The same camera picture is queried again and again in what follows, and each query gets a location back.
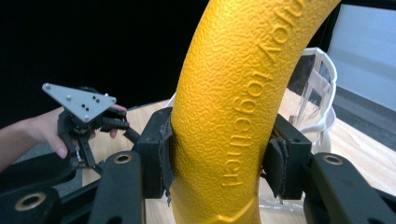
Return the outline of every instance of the human arm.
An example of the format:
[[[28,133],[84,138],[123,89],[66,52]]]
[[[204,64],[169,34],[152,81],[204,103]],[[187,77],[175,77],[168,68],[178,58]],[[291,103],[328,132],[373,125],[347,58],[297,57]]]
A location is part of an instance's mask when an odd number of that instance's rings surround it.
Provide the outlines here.
[[[126,111],[120,105],[113,105],[115,109]],[[24,119],[0,130],[0,172],[29,151],[30,148],[40,143],[48,143],[59,157],[65,158],[67,147],[58,136],[57,120],[64,109],[59,107],[40,116]],[[114,138],[117,130],[111,130],[110,136]]]

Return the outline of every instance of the wooden table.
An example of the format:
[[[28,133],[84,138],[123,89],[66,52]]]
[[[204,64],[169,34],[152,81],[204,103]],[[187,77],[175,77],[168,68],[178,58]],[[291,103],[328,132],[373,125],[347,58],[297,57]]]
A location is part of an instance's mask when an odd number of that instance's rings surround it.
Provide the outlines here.
[[[292,103],[288,93],[279,109],[279,114],[289,117]],[[139,106],[128,112],[127,119],[131,127],[141,133],[150,116],[164,108],[167,101]],[[368,183],[377,189],[396,195],[396,152],[376,142],[371,137],[354,129],[337,119],[330,136],[332,153],[344,156],[361,172]],[[130,150],[133,146],[122,134],[111,139],[106,133],[97,133],[90,142],[96,161],[105,160],[118,151]],[[100,176],[91,170],[83,171],[83,185],[87,185]],[[262,223],[306,223],[303,212],[303,201],[287,201],[284,205],[274,203],[275,199],[265,180],[261,178],[260,204]],[[166,198],[146,200],[147,223],[175,223],[172,204],[168,207]]]

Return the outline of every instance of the transparent plastic bin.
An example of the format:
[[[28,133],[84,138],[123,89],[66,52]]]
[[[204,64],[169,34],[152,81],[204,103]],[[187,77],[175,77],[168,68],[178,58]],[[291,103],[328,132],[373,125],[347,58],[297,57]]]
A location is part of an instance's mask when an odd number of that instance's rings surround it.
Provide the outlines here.
[[[314,154],[331,152],[329,130],[335,122],[332,101],[336,79],[332,60],[319,48],[305,49],[290,78],[288,90],[300,97],[289,122],[312,142]]]

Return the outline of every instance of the black background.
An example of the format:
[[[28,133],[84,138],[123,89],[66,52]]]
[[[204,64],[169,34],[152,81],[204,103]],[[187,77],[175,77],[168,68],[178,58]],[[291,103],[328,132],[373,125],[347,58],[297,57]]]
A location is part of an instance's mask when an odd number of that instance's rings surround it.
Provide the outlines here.
[[[46,82],[94,87],[128,108],[169,99],[207,2],[0,1],[0,127],[59,106]]]

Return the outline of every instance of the finger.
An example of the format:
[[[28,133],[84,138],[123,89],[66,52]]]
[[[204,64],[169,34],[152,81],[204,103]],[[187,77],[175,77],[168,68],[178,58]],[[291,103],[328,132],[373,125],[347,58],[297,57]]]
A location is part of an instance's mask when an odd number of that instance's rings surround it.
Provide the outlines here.
[[[112,129],[110,130],[110,137],[111,138],[115,138],[117,136],[117,129]]]
[[[93,139],[96,136],[96,132],[94,130],[91,131],[90,139]]]
[[[112,105],[111,108],[114,108],[114,109],[120,110],[120,111],[127,111],[127,108],[123,107],[122,105]]]
[[[64,141],[58,137],[57,135],[53,135],[49,140],[49,146],[55,153],[62,159],[66,158],[67,156],[67,147],[64,144]]]

